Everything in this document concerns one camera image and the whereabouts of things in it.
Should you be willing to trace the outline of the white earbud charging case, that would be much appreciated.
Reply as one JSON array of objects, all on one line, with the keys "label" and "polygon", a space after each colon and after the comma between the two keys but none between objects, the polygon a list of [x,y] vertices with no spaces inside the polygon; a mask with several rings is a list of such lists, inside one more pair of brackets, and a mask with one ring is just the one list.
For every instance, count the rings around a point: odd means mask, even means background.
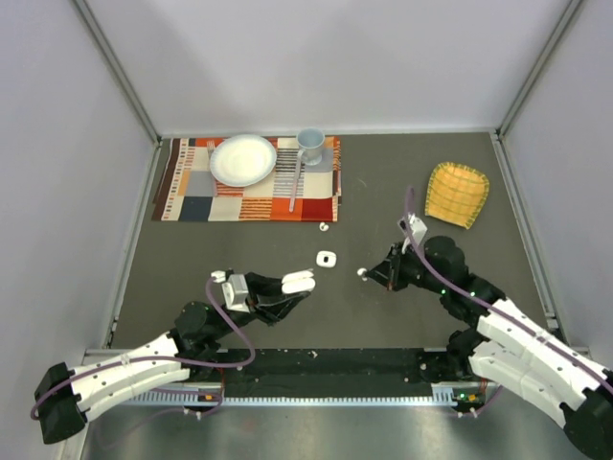
[{"label": "white earbud charging case", "polygon": [[337,256],[334,252],[322,250],[316,255],[316,264],[323,268],[334,268],[337,263]]}]

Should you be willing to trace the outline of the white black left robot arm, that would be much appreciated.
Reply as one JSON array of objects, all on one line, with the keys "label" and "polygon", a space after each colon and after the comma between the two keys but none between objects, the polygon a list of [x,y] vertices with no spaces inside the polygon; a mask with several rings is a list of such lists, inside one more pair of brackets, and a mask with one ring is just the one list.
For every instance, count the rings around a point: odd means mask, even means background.
[{"label": "white black left robot arm", "polygon": [[253,321],[274,326],[285,319],[316,287],[310,269],[281,278],[232,269],[211,273],[207,299],[186,304],[173,327],[150,342],[91,365],[50,367],[34,391],[31,417],[38,422],[46,445],[63,442],[110,408],[167,384],[206,380],[215,371],[251,364],[256,350],[243,343],[248,355],[228,361],[219,341],[241,334]]}]

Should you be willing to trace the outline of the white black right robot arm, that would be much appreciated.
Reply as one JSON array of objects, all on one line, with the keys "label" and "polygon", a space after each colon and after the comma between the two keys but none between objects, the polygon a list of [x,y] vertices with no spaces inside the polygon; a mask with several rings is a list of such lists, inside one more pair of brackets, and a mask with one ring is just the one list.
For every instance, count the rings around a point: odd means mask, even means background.
[{"label": "white black right robot arm", "polygon": [[447,345],[454,377],[503,386],[548,415],[582,454],[611,458],[611,369],[548,333],[500,288],[472,273],[453,239],[397,242],[380,264],[358,274],[390,291],[414,286],[438,294],[444,309],[468,326]]}]

